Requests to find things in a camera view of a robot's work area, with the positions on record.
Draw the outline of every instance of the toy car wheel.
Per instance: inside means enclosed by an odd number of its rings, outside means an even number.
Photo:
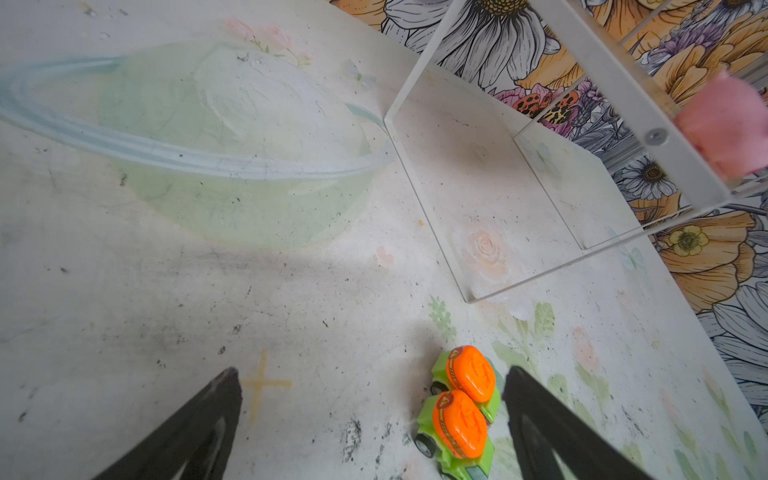
[[[419,433],[416,435],[416,438],[413,439],[413,442],[416,444],[416,448],[418,448],[426,458],[432,458],[435,456],[435,452],[437,452],[437,445],[435,445],[435,441],[429,438],[428,435]]]
[[[432,382],[432,386],[429,387],[429,393],[433,395],[440,395],[443,392],[448,392],[448,386],[443,382]]]
[[[445,473],[442,468],[440,469],[440,478],[442,480],[458,480],[455,476]]]

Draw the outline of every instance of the white flower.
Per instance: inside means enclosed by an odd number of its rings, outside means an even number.
[[[528,76],[543,54],[560,50],[525,0],[456,0],[461,13],[432,60],[486,88],[507,69],[513,80]],[[600,5],[605,0],[590,0]],[[421,53],[451,0],[386,0],[382,32]]]
[[[628,200],[657,200],[663,195],[674,195],[677,191],[664,170],[648,156],[635,160],[616,172],[614,179]]]
[[[717,303],[699,320],[747,401],[768,406],[768,282],[743,285],[736,298],[741,308]],[[760,420],[768,426],[768,415]]]
[[[730,27],[730,24],[741,15],[747,13],[756,14],[763,9],[763,0],[723,0],[713,8],[706,17],[697,23],[697,27],[703,27],[710,23],[722,25],[723,28]]]

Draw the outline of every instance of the orange toy car roof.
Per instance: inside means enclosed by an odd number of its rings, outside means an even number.
[[[488,439],[488,426],[477,405],[461,390],[440,394],[432,423],[438,437],[456,458],[478,458]]]
[[[477,403],[491,399],[496,387],[496,375],[488,360],[474,346],[459,346],[451,350],[445,370],[454,389],[466,392]]]

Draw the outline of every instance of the screw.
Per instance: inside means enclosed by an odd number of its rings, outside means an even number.
[[[645,134],[645,141],[650,145],[663,145],[667,141],[667,131],[663,128],[654,128]]]

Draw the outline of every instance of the yellow flower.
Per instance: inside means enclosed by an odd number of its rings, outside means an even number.
[[[712,75],[737,71],[768,51],[768,11],[743,15],[709,51],[691,45],[678,52],[654,80],[679,105],[685,105]]]
[[[710,242],[709,237],[696,225],[686,225],[670,235],[670,245],[677,255],[688,257],[701,253],[701,247]]]

